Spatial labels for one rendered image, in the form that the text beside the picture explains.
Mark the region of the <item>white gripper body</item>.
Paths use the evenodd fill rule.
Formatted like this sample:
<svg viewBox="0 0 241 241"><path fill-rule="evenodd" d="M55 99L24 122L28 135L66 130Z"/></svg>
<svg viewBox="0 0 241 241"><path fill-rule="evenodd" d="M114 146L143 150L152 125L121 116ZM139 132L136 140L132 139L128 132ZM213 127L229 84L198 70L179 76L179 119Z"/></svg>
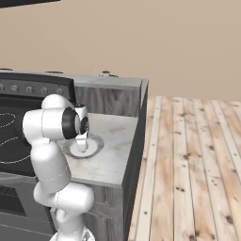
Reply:
<svg viewBox="0 0 241 241"><path fill-rule="evenodd" d="M75 140L78 150L84 153L88 149L88 132L85 132L83 135L78 135Z"/></svg>

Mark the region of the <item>grey rimmed white plate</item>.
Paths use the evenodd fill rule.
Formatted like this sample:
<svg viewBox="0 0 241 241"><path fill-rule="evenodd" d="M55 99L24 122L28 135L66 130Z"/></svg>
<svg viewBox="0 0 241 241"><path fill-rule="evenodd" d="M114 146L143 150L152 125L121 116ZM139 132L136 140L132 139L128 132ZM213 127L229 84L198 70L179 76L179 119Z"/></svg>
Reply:
<svg viewBox="0 0 241 241"><path fill-rule="evenodd" d="M84 153L81 153L78 150L75 139L59 140L57 144L66 155L72 158L89 159L98 154L103 149L104 140L98 135L88 133L88 149Z"/></svg>

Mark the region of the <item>black hob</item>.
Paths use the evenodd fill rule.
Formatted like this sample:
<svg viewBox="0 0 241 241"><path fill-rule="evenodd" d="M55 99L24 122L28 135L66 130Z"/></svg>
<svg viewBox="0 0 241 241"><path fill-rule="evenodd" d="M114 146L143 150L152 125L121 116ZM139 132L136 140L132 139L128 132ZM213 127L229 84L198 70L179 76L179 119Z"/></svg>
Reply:
<svg viewBox="0 0 241 241"><path fill-rule="evenodd" d="M40 109L43 99L56 94L58 88L64 90L63 97L76 104L73 80L69 77L27 72L0 71L0 172L34 177L30 149L15 131L18 117L25 111ZM19 87L18 92L11 90L12 85ZM25 88L33 87L29 94ZM46 87L48 94L43 96L40 89Z"/></svg>

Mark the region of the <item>grey wooden cupboard door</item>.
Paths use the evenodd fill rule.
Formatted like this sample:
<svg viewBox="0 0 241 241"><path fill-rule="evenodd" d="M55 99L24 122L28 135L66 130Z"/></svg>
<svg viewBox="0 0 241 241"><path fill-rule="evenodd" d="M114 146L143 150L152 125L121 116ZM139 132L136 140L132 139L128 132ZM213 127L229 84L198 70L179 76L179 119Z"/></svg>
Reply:
<svg viewBox="0 0 241 241"><path fill-rule="evenodd" d="M94 203L83 215L96 241L123 241L122 190L115 187L90 185Z"/></svg>

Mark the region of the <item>grey oven door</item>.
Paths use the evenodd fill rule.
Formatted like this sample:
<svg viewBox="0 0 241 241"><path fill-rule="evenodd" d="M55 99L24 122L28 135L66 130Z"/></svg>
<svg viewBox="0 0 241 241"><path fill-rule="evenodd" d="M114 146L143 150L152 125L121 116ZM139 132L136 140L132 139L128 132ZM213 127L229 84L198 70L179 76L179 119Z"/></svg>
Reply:
<svg viewBox="0 0 241 241"><path fill-rule="evenodd" d="M49 241L56 232L50 209L34 200L36 177L0 177L0 241Z"/></svg>

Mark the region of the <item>dark extractor hood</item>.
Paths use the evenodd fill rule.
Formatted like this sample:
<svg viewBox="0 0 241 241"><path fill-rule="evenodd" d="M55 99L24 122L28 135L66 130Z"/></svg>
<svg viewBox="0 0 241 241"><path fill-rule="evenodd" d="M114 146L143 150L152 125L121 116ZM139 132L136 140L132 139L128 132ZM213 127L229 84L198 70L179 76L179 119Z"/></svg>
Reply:
<svg viewBox="0 0 241 241"><path fill-rule="evenodd" d="M36 5L58 1L59 0L0 0L0 8L13 8L19 6Z"/></svg>

